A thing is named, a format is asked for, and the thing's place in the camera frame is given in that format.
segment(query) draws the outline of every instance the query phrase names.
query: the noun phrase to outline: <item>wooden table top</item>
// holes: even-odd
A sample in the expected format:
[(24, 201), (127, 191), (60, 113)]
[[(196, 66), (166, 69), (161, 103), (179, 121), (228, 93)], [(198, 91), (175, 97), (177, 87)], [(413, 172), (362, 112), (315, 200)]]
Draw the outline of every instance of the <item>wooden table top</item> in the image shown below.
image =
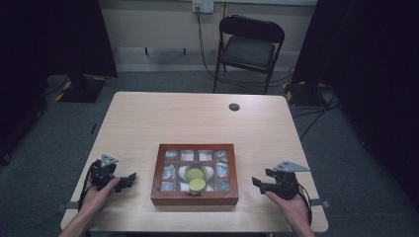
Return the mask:
[[(240, 109), (229, 109), (235, 103)], [(236, 206), (154, 206), (150, 199), (159, 144), (234, 144), (239, 200)], [(92, 231), (290, 232), (280, 209), (260, 195), (251, 177), (266, 177), (288, 160), (308, 167), (284, 97), (257, 95), (116, 93), (74, 191), (78, 201), (89, 166), (102, 154), (118, 158), (116, 176), (134, 172), (132, 188), (111, 194)], [(296, 173), (318, 198), (310, 172)], [(312, 229), (328, 223), (314, 206)], [(77, 210), (68, 209), (64, 228)]]

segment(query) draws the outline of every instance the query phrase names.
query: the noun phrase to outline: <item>carpeted floor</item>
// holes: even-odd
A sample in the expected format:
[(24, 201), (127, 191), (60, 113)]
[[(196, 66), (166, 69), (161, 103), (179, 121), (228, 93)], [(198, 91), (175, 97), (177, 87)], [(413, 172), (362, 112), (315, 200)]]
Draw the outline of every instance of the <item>carpeted floor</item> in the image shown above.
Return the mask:
[[(235, 71), (227, 75), (243, 81), (263, 81), (248, 72)], [(287, 76), (288, 72), (276, 72), (273, 80)], [(65, 76), (50, 77), (46, 93), (60, 88), (64, 80)], [(286, 80), (274, 82), (268, 94), (283, 96), (281, 83)], [(0, 236), (59, 234), (62, 213), (55, 209), (70, 200), (115, 93), (210, 93), (211, 89), (212, 79), (205, 71), (120, 72), (119, 79), (106, 83), (95, 104), (55, 102), (59, 91), (46, 96), (42, 116), (11, 153), (11, 164), (0, 167)], [(217, 92), (260, 94), (224, 83), (218, 85)], [(321, 92), (326, 101), (331, 99), (333, 90), (325, 88)], [(290, 106), (290, 110), (299, 135), (304, 134), (318, 116), (299, 116), (317, 110), (314, 108)], [(327, 111), (301, 141), (319, 195), (331, 203), (331, 207), (325, 209), (329, 230), (317, 236), (419, 236), (417, 212), (362, 143), (357, 126), (340, 107)], [(93, 236), (126, 235), (94, 233)], [(152, 236), (172, 234), (154, 233)], [(277, 236), (292, 234), (278, 233)]]

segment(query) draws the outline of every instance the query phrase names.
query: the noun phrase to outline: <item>human arm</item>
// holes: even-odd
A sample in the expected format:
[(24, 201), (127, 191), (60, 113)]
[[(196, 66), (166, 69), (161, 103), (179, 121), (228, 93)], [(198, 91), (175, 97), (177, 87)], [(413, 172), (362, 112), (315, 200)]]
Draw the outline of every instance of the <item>human arm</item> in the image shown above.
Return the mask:
[(297, 195), (293, 199), (285, 200), (269, 191), (265, 195), (280, 207), (296, 236), (315, 236), (308, 223), (307, 209), (301, 196)]
[(101, 211), (112, 189), (120, 182), (121, 178), (115, 177), (100, 191), (94, 187), (88, 189), (79, 212), (73, 217), (59, 236), (82, 236), (94, 221), (95, 216)]

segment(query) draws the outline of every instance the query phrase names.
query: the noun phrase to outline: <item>wall outlet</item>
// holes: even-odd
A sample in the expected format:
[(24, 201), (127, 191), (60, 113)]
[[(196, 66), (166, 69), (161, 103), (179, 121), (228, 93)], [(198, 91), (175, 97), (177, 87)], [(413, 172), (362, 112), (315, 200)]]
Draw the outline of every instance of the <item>wall outlet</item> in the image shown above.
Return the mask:
[(213, 1), (192, 1), (192, 12), (213, 13)]

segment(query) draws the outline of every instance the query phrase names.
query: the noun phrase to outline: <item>chair backrest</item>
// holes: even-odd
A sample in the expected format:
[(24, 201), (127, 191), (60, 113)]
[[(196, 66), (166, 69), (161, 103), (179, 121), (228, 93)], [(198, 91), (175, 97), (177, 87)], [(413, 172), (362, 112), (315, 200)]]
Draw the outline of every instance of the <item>chair backrest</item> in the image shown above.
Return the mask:
[(284, 30), (276, 23), (249, 17), (230, 15), (221, 20), (219, 31), (229, 35), (255, 40), (283, 43)]

